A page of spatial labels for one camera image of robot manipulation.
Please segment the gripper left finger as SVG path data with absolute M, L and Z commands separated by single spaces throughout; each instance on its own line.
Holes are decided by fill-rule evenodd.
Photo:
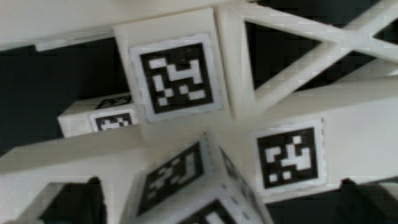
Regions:
M 50 183 L 16 219 L 18 224 L 107 224 L 102 180 Z

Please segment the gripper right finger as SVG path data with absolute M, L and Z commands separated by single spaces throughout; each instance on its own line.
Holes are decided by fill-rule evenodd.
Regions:
M 341 181 L 334 224 L 398 224 L 398 181 Z

